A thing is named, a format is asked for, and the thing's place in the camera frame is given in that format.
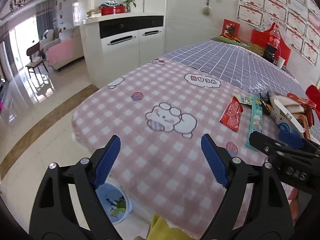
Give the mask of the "person right hand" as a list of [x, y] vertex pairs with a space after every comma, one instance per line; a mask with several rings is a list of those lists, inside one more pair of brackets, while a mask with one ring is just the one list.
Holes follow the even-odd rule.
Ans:
[[300, 213], [298, 205], [298, 194], [299, 190], [294, 188], [288, 197], [288, 200], [290, 201], [290, 211], [293, 221], [298, 219]]

